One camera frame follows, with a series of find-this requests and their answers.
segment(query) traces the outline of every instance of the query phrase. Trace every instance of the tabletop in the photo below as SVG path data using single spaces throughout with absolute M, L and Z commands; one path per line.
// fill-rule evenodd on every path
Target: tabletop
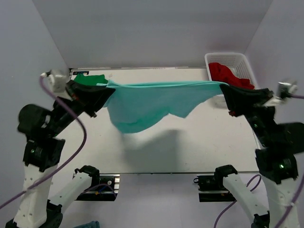
M 73 69 L 121 84 L 158 81 L 208 80 L 203 68 Z M 80 115 L 87 129 L 82 151 L 66 171 L 92 165 L 102 173 L 201 173 L 232 164 L 238 171 L 257 171 L 256 138 L 246 119 L 231 117 L 212 99 L 199 104 L 185 119 L 168 115 L 139 133 L 122 134 L 106 108 L 96 118 Z M 66 139 L 60 163 L 79 147 L 83 133 L 71 123 L 58 138 Z

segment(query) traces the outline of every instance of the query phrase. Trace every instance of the white wall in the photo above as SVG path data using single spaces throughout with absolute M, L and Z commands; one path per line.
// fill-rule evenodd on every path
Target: white wall
M 51 108 L 38 77 L 66 65 L 31 0 L 0 1 L 0 204 L 22 190 L 24 135 L 18 113 L 26 104 Z M 18 202 L 0 210 L 0 227 L 15 216 Z
M 69 67 L 203 66 L 244 53 L 272 0 L 33 0 Z
M 298 81 L 298 94 L 304 95 L 304 1 L 274 0 L 254 35 L 245 55 L 260 87 L 273 90 L 283 78 Z M 292 99 L 277 109 L 278 122 L 304 123 L 304 100 Z M 297 155 L 300 177 L 304 154 Z M 299 220 L 304 225 L 304 194 L 299 199 Z

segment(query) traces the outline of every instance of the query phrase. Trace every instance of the teal cloth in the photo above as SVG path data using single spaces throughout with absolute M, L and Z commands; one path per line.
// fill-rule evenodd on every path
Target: teal cloth
M 78 227 L 74 227 L 74 228 L 100 228 L 99 226 L 99 222 L 97 221 L 92 221 L 88 224 L 84 224 L 84 225 L 81 225 L 81 226 L 78 226 Z
M 108 107 L 111 122 L 122 133 L 141 132 L 172 114 L 185 118 L 197 105 L 222 94 L 222 82 L 184 81 L 122 85 L 109 81 L 115 92 Z

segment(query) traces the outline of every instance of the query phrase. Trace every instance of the plastic laundry basket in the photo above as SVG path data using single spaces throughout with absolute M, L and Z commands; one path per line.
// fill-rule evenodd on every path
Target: plastic laundry basket
M 205 55 L 205 62 L 210 81 L 212 81 L 212 78 L 208 64 L 220 63 L 227 66 L 236 77 L 249 79 L 250 83 L 254 85 L 255 89 L 258 89 L 256 78 L 253 75 L 245 55 L 233 52 L 207 53 Z M 212 99 L 218 107 L 227 108 L 224 95 L 218 95 Z

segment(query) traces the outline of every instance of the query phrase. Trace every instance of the green cloth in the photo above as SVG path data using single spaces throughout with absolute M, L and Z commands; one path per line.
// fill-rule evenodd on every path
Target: green cloth
M 105 75 L 89 75 L 84 76 L 78 74 L 74 79 L 75 82 L 87 86 L 97 86 L 98 84 L 108 84 L 108 80 L 105 79 Z

